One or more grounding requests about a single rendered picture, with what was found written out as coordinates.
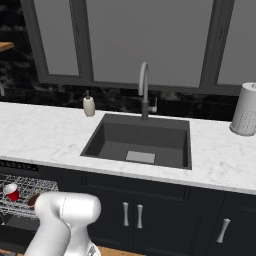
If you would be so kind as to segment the grey curved tap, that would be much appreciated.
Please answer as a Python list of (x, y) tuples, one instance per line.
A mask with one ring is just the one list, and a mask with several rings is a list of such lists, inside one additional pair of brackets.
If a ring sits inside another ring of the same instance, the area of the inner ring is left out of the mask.
[(156, 113), (157, 105), (153, 107), (149, 106), (148, 101), (148, 78), (149, 78), (149, 66), (147, 62), (143, 62), (140, 69), (139, 76), (139, 87), (138, 87), (138, 95), (142, 96), (142, 119), (148, 119), (148, 112)]

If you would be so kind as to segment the black dishwasher door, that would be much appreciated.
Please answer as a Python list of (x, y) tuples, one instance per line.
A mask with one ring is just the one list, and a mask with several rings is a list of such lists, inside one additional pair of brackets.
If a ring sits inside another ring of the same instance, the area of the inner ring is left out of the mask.
[(14, 215), (3, 215), (4, 224), (0, 224), (0, 249), (24, 253), (39, 227), (37, 219)]

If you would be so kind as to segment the red cup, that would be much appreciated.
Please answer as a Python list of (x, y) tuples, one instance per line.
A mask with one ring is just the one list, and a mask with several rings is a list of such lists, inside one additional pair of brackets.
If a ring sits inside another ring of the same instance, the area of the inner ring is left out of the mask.
[(19, 191), (16, 183), (6, 185), (3, 192), (11, 201), (17, 201), (19, 199)]

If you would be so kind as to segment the beige soap dispenser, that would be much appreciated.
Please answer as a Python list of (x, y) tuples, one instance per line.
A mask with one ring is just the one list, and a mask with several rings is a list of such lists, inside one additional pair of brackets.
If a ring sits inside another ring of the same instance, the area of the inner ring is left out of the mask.
[(86, 91), (84, 94), (83, 109), (87, 117), (93, 117), (95, 115), (95, 102), (89, 91)]

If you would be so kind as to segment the white paper towel roll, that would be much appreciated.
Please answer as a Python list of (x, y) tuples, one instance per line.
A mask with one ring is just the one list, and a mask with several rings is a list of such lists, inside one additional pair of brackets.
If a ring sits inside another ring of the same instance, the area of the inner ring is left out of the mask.
[(256, 134), (256, 82), (242, 84), (230, 130), (240, 136)]

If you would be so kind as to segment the black panel under sink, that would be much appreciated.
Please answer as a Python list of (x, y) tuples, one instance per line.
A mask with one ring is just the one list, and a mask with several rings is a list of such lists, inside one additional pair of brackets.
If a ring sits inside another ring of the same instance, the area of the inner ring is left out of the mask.
[(189, 194), (189, 189), (184, 185), (98, 173), (86, 173), (84, 183), (88, 186), (161, 195), (178, 200), (186, 200)]

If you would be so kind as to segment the grey framed window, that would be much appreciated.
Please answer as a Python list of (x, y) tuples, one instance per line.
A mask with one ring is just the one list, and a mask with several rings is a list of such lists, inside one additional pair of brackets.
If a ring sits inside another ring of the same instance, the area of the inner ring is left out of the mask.
[(236, 0), (20, 0), (40, 82), (239, 95), (224, 76)]

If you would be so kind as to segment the black cupboard door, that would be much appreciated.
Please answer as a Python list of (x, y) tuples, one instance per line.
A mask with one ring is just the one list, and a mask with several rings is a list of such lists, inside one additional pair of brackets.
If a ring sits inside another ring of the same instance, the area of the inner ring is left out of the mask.
[[(225, 218), (231, 222), (223, 243), (217, 243)], [(207, 256), (256, 256), (256, 195), (227, 193)]]
[[(133, 197), (122, 192), (86, 189), (101, 202), (101, 214), (88, 226), (92, 241), (99, 246), (123, 251), (133, 250)], [(129, 226), (123, 225), (123, 202), (129, 203)]]
[[(137, 228), (137, 205), (143, 205), (142, 229)], [(166, 199), (134, 198), (134, 250), (146, 256), (194, 256), (200, 210)]]

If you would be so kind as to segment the brown bowl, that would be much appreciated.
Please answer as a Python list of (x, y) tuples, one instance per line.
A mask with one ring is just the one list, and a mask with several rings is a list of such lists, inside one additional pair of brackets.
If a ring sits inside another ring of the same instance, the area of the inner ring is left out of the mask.
[(27, 201), (27, 205), (30, 209), (34, 208), (35, 202), (39, 196), (40, 193), (36, 193), (31, 198), (29, 198), (29, 200)]

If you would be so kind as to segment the black dishwasher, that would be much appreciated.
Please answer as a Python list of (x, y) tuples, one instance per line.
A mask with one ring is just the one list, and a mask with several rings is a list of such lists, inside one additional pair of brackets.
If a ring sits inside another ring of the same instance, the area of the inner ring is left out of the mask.
[[(36, 165), (0, 160), (0, 174), (29, 177), (44, 180)], [(0, 213), (0, 224), (4, 224), (3, 214)]]

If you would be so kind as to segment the dark grey sink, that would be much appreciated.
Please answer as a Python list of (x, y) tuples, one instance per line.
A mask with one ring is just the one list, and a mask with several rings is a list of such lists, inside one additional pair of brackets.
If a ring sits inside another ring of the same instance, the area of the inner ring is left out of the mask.
[(190, 123), (105, 114), (81, 155), (191, 170)]

